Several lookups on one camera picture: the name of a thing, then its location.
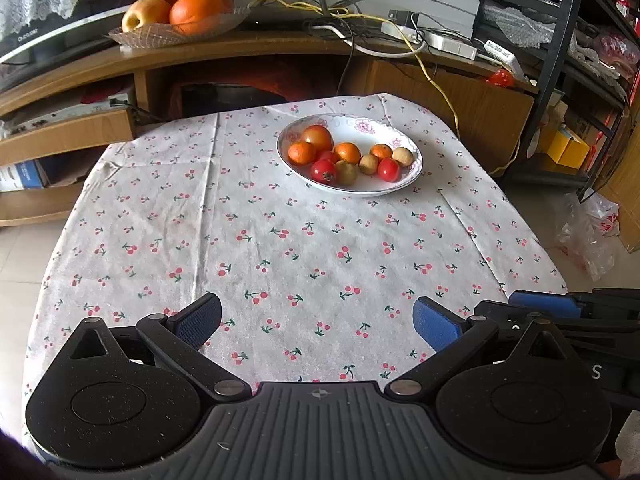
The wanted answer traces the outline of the tan longan top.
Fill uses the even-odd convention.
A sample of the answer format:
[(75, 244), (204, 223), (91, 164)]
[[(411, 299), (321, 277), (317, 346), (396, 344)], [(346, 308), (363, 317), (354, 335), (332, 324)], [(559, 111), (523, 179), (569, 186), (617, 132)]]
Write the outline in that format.
[(378, 172), (379, 163), (380, 160), (375, 155), (365, 154), (360, 159), (359, 169), (363, 174), (373, 176)]

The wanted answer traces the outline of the cherry print tablecloth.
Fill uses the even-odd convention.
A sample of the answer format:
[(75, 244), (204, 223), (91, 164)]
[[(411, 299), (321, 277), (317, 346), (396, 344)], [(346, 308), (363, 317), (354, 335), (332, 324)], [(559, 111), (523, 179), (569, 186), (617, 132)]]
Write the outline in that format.
[[(319, 113), (405, 133), (419, 179), (375, 198), (306, 185), (277, 137)], [(249, 384), (386, 384), (431, 355), (412, 328), (416, 298), (467, 316), (518, 289), (566, 285), (495, 181), (419, 105), (374, 94), (176, 120), (111, 145), (91, 170), (44, 272), (24, 388), (83, 318), (131, 325), (206, 292), (222, 321), (203, 351)]]

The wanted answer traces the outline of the black television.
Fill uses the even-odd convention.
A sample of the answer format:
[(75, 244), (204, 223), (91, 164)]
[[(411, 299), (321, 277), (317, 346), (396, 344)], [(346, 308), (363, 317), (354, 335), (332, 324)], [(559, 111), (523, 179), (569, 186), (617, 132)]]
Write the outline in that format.
[(1, 39), (1, 89), (107, 47), (107, 33), (136, 1), (79, 0), (70, 18), (50, 14)]

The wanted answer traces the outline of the tan longan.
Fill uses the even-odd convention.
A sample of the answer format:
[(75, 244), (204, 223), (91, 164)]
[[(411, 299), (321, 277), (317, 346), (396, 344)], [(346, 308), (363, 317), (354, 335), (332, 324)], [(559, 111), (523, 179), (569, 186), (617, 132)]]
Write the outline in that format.
[(335, 164), (335, 171), (338, 185), (351, 186), (358, 178), (359, 167), (346, 160), (340, 160)]
[(360, 159), (359, 169), (363, 174), (373, 176), (378, 172), (379, 163), (380, 160), (375, 155), (365, 154)]
[(410, 167), (415, 159), (416, 158), (414, 157), (413, 152), (408, 150), (408, 148), (400, 146), (399, 148), (395, 148), (393, 150), (393, 160), (397, 162), (401, 167)]

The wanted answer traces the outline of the black metal shelf rack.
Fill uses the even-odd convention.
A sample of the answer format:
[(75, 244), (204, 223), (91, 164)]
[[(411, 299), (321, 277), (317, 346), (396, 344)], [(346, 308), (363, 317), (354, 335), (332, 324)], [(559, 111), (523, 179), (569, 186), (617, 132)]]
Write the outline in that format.
[[(634, 128), (639, 39), (611, 0), (480, 0), (476, 39), (513, 54), (537, 86), (509, 179), (572, 188), (586, 197), (603, 188)], [(552, 106), (588, 145), (577, 167), (548, 152)]]

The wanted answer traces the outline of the red cherry tomato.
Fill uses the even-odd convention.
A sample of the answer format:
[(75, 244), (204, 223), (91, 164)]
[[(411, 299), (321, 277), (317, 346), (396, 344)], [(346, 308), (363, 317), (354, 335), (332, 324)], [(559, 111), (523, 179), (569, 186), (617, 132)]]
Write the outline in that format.
[(378, 163), (378, 176), (385, 182), (396, 182), (400, 173), (400, 165), (393, 158), (384, 158)]
[(341, 157), (338, 156), (334, 151), (322, 151), (318, 157), (319, 160), (328, 160), (329, 162), (339, 162)]
[(329, 159), (318, 159), (310, 168), (311, 179), (324, 185), (334, 185), (337, 171), (334, 162)]

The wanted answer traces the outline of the orange tangerine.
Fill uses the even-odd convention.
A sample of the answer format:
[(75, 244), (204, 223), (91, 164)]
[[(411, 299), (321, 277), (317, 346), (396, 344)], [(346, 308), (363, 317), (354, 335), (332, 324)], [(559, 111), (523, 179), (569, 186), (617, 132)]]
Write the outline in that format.
[(378, 158), (379, 160), (392, 158), (393, 150), (386, 144), (375, 144), (370, 148), (370, 154)]
[(344, 162), (348, 162), (349, 164), (358, 165), (360, 162), (360, 149), (352, 142), (337, 144), (334, 148), (334, 152), (341, 157), (341, 160), (344, 160)]
[(297, 141), (288, 147), (288, 160), (295, 166), (310, 165), (317, 160), (317, 149), (307, 141)]

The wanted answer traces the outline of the wooden TV cabinet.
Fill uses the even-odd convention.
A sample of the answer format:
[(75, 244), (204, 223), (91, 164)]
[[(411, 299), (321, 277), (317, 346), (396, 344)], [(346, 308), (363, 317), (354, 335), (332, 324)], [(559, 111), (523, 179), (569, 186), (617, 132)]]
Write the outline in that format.
[(112, 47), (2, 92), (1, 113), (88, 84), (129, 78), (137, 106), (158, 119), (184, 116), (181, 91), (194, 84), (239, 84), (288, 102), (386, 92), (419, 104), (450, 128), (486, 171), (511, 158), (538, 94), (515, 81), (491, 83), (495, 66), (446, 53), (376, 58), (306, 32), (232, 30), (213, 40), (161, 49)]

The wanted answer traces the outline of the glass fruit dish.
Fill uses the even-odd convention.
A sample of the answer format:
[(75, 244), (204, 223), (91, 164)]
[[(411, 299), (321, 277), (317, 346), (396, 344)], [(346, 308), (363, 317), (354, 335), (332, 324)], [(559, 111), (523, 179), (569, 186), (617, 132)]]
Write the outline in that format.
[(204, 20), (182, 25), (149, 24), (132, 32), (124, 32), (120, 27), (111, 30), (108, 36), (116, 44), (130, 49), (159, 49), (194, 44), (213, 39), (238, 27), (250, 14), (247, 6), (234, 8), (230, 13), (209, 16)]

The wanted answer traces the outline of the yellow apple on dish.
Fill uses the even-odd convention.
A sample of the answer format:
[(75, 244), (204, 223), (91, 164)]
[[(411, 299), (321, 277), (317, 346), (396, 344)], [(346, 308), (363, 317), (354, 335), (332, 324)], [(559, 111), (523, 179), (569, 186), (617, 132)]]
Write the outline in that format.
[(133, 30), (149, 24), (167, 24), (171, 5), (165, 0), (138, 0), (122, 17), (122, 31)]

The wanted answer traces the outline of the clear plastic bag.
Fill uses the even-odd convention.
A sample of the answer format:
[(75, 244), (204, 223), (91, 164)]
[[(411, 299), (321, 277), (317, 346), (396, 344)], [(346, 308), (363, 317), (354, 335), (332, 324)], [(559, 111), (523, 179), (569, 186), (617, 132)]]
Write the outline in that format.
[(556, 244), (597, 282), (613, 269), (613, 240), (620, 235), (620, 206), (589, 191), (581, 202), (569, 192), (555, 204)]

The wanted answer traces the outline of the large orange on dish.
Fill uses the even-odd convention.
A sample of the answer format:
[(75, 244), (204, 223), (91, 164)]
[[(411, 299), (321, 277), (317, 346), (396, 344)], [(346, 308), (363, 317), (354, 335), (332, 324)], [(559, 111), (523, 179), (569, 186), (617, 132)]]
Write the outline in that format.
[(169, 12), (169, 24), (182, 34), (198, 35), (217, 24), (218, 15), (232, 11), (232, 0), (177, 0)]

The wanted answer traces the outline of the red cherry tomato top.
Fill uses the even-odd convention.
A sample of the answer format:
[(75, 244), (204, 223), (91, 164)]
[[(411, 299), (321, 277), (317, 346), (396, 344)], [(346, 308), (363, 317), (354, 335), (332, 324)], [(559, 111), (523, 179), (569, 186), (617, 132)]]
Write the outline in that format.
[(328, 160), (329, 162), (339, 162), (341, 157), (338, 156), (334, 151), (322, 151), (318, 157), (319, 160)]

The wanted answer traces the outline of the blue white box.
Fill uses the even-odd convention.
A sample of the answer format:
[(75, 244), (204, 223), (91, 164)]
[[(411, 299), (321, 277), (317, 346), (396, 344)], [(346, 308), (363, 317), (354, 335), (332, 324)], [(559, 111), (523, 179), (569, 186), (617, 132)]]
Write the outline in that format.
[(49, 183), (46, 172), (38, 160), (17, 162), (0, 167), (0, 192), (45, 188)]

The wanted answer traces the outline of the large red tomato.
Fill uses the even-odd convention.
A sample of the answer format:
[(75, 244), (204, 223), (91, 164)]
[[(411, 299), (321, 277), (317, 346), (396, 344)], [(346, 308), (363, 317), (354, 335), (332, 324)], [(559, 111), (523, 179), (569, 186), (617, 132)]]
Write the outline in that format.
[(318, 152), (333, 150), (331, 133), (322, 125), (311, 125), (305, 128), (300, 135), (300, 140), (313, 145)]

